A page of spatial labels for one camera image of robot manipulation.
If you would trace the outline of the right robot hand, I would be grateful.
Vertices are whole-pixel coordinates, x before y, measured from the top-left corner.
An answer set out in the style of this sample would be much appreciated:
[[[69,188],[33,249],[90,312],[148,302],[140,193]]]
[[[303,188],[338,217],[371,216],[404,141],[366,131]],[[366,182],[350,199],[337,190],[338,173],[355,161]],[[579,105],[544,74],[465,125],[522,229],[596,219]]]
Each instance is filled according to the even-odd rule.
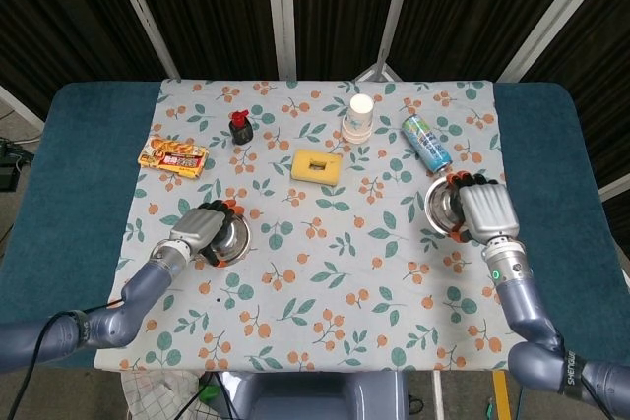
[[[516,239],[520,224],[507,187],[467,171],[446,176],[454,222],[447,234],[458,242],[487,245],[496,238]]]

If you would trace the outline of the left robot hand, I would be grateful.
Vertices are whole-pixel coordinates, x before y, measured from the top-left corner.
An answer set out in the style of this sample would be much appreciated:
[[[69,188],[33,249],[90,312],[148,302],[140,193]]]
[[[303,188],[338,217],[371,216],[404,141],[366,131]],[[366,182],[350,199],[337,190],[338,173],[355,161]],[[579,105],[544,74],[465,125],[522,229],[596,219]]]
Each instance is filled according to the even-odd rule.
[[[248,223],[235,201],[215,200],[186,212],[170,238],[188,245],[194,259],[224,268],[245,257],[251,244]]]

